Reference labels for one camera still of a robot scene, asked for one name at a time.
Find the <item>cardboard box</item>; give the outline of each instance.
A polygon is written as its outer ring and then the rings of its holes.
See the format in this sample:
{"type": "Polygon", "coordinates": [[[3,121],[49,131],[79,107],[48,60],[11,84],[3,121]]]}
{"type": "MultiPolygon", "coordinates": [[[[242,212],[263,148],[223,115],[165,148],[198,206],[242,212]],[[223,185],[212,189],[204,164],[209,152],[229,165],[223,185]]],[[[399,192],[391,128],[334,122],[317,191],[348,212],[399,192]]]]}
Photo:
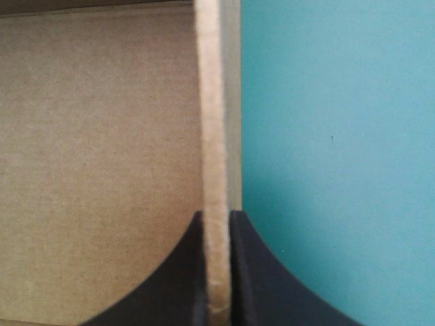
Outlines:
{"type": "Polygon", "coordinates": [[[0,325],[98,314],[197,210],[211,324],[228,320],[240,4],[133,2],[0,3],[0,325]]]}

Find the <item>teal wall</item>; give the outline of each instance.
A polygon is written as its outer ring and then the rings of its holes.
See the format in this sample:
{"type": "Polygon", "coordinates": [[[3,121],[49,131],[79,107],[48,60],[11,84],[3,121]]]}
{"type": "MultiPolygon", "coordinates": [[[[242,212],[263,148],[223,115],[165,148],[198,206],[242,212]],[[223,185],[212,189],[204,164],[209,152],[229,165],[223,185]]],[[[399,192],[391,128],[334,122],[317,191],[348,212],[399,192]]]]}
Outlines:
{"type": "Polygon", "coordinates": [[[243,0],[244,209],[369,326],[435,325],[435,2],[243,0]]]}

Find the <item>black curved piece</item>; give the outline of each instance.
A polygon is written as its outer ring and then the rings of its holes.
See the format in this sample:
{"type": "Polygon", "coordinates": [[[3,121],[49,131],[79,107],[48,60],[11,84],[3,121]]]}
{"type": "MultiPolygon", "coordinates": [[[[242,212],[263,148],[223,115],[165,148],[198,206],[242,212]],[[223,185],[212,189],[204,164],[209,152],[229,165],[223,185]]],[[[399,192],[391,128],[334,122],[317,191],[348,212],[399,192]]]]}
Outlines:
{"type": "Polygon", "coordinates": [[[232,326],[358,326],[272,254],[243,211],[230,214],[232,326]]]}
{"type": "Polygon", "coordinates": [[[133,292],[83,326],[205,326],[203,223],[197,212],[171,254],[133,292]]]}

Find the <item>cardboard edge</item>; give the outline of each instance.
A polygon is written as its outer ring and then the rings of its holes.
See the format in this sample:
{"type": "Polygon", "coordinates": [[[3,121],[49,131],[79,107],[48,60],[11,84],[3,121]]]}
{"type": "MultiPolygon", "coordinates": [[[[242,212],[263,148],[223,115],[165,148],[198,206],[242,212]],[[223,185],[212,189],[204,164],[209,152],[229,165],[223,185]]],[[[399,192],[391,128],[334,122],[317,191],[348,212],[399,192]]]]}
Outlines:
{"type": "Polygon", "coordinates": [[[228,325],[228,213],[241,208],[240,0],[196,0],[210,325],[228,325]]]}

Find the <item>cardboard panel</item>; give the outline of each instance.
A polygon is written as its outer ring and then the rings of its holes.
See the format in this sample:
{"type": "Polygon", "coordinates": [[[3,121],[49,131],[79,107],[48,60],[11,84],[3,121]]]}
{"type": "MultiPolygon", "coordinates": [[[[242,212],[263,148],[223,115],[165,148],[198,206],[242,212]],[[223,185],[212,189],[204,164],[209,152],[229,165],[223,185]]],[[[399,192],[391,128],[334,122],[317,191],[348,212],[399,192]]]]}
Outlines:
{"type": "Polygon", "coordinates": [[[0,18],[0,319],[74,325],[202,208],[190,4],[0,18]]]}
{"type": "Polygon", "coordinates": [[[241,208],[240,1],[196,0],[211,325],[229,324],[228,210],[241,208]]]}

